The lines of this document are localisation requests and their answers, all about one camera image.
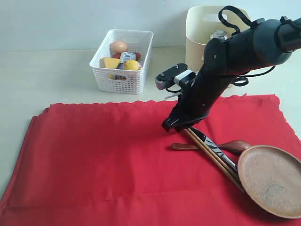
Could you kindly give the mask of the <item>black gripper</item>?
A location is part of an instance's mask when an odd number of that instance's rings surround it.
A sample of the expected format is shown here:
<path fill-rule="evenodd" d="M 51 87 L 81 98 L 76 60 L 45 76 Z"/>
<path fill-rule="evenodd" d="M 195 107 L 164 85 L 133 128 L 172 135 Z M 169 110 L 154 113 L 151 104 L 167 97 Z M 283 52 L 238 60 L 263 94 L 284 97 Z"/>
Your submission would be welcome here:
<path fill-rule="evenodd" d="M 177 132 L 189 129 L 206 115 L 212 105 L 228 85 L 234 80 L 235 75 L 226 75 L 201 68 L 192 86 L 186 88 L 173 112 L 162 122 L 161 126 L 168 132 L 174 129 Z"/>

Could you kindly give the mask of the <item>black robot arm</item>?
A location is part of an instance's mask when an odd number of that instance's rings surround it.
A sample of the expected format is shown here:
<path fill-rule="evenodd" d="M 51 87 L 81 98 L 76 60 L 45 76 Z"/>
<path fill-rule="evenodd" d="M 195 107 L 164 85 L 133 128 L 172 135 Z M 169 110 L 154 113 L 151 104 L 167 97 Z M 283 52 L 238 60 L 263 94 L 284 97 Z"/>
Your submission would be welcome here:
<path fill-rule="evenodd" d="M 187 129 L 203 120 L 234 79 L 252 70 L 283 64 L 301 47 L 301 20 L 256 20 L 256 26 L 221 41 L 213 38 L 194 78 L 181 85 L 176 106 L 162 122 L 169 131 Z"/>

